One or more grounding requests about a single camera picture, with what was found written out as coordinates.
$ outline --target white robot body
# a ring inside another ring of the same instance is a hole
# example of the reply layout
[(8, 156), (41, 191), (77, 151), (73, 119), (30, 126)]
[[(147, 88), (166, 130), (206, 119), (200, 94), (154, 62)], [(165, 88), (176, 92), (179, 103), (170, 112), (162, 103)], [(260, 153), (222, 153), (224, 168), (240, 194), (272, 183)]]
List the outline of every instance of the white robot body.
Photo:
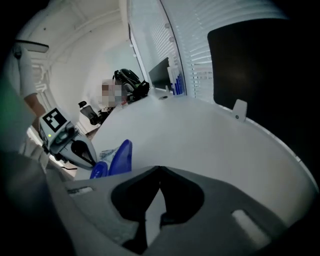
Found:
[(55, 107), (39, 119), (39, 133), (49, 152), (57, 159), (91, 170), (97, 155), (91, 141), (81, 134), (68, 116)]

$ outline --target black chair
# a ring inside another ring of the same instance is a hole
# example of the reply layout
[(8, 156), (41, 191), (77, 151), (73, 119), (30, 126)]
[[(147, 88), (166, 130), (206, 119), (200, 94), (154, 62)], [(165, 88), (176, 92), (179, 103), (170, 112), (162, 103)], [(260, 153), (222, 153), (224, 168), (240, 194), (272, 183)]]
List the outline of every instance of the black chair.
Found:
[(92, 109), (90, 105), (85, 106), (87, 103), (85, 101), (81, 101), (78, 103), (80, 112), (84, 114), (89, 120), (90, 124), (95, 126), (100, 123), (100, 118), (98, 117), (97, 113)]

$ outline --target white desk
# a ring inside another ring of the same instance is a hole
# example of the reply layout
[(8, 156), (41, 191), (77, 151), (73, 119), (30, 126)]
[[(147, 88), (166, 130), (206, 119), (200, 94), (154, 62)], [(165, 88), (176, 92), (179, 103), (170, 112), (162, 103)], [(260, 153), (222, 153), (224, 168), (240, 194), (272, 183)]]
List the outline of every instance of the white desk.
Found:
[[(300, 219), (317, 189), (300, 164), (269, 135), (218, 106), (190, 97), (158, 100), (165, 92), (116, 108), (92, 143), (97, 155), (133, 143), (132, 169), (168, 166), (228, 182), (276, 213)], [(78, 169), (75, 179), (89, 179)]]

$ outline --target ceiling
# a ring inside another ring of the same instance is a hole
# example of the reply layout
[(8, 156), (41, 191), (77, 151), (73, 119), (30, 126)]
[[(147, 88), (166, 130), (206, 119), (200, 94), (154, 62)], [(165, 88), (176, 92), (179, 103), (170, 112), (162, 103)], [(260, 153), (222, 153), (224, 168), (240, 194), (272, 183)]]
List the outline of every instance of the ceiling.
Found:
[(120, 20), (119, 0), (51, 0), (17, 38), (49, 45), (46, 54), (31, 55), (34, 59), (49, 61), (48, 67), (86, 33)]

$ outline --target cable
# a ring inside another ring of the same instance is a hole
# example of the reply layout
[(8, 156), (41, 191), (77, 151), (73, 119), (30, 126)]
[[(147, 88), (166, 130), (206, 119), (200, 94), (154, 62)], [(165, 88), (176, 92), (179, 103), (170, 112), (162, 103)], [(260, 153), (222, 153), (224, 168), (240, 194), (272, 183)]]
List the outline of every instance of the cable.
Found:
[(77, 169), (78, 169), (78, 168), (70, 168), (70, 169), (68, 169), (68, 168), (66, 168), (66, 167), (64, 167), (64, 166), (61, 166), (61, 168), (66, 169), (66, 170), (68, 170), (68, 171), (77, 170)]

